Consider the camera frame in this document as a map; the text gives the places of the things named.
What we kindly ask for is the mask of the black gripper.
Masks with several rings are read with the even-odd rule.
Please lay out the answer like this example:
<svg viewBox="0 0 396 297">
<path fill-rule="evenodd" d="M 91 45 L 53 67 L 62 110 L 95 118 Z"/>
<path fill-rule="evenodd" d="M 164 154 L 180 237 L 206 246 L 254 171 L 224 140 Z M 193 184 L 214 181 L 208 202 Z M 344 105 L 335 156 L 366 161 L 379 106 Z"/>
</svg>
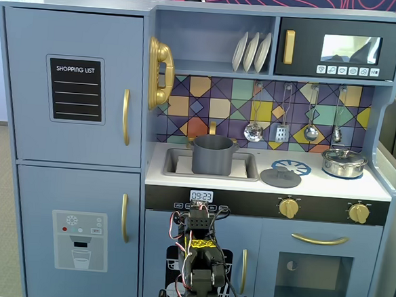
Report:
<svg viewBox="0 0 396 297">
<path fill-rule="evenodd" d="M 190 210 L 189 217 L 199 220 L 212 220 L 214 215 L 206 210 Z"/>
</svg>

